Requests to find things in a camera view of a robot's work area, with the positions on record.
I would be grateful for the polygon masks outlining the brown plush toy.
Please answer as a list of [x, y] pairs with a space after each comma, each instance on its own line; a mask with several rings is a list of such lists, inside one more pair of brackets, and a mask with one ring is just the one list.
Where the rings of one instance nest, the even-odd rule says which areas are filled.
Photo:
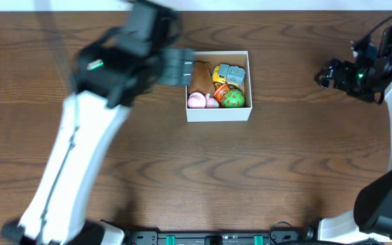
[[211, 77], [211, 68], [209, 62], [195, 61], [188, 94], [198, 92], [203, 95], [209, 94], [211, 97], [214, 95], [216, 89]]

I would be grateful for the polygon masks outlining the white pink toy figure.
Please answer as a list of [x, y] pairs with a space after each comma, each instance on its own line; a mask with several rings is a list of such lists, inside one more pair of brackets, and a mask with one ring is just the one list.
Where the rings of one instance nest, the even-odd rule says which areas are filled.
[[187, 107], [190, 109], [219, 108], [219, 102], [210, 96], [199, 92], [194, 92], [187, 99]]

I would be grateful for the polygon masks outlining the yellow grey toy truck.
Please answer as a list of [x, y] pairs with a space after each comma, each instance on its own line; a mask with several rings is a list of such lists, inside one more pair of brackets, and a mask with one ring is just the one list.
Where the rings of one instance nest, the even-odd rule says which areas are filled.
[[232, 84], [239, 87], [244, 83], [246, 70], [239, 66], [233, 66], [226, 63], [217, 65], [212, 74], [212, 81], [220, 84]]

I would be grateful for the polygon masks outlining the orange round toy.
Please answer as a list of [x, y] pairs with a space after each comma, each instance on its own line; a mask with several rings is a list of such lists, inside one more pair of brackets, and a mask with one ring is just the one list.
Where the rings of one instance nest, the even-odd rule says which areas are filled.
[[222, 103], [223, 97], [225, 95], [225, 93], [227, 93], [228, 91], [230, 91], [230, 87], [228, 84], [219, 84], [216, 87], [215, 93], [214, 93], [214, 98], [219, 102]]

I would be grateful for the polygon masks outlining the green numbered ball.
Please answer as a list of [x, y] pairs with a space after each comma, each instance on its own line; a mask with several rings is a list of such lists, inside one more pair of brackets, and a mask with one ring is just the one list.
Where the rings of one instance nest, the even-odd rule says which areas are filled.
[[243, 108], [245, 97], [240, 90], [233, 89], [223, 95], [221, 104], [224, 108]]

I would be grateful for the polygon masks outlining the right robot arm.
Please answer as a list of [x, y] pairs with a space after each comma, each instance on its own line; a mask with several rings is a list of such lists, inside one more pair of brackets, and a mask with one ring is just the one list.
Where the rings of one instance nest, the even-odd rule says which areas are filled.
[[392, 242], [392, 26], [382, 35], [379, 47], [370, 36], [353, 44], [354, 62], [332, 59], [315, 75], [323, 88], [334, 88], [364, 102], [387, 105], [390, 118], [390, 159], [386, 174], [364, 187], [354, 208], [318, 222], [318, 241], [358, 244]]

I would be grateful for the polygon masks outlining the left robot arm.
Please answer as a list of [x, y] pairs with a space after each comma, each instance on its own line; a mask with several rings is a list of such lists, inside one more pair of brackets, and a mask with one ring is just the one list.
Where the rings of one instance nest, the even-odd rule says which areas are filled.
[[187, 86], [193, 52], [175, 48], [179, 13], [134, 1], [125, 23], [111, 27], [70, 59], [54, 14], [37, 14], [62, 80], [70, 89], [44, 174], [24, 214], [6, 222], [13, 244], [122, 244], [125, 232], [86, 217], [91, 191], [115, 135], [135, 98], [154, 84]]

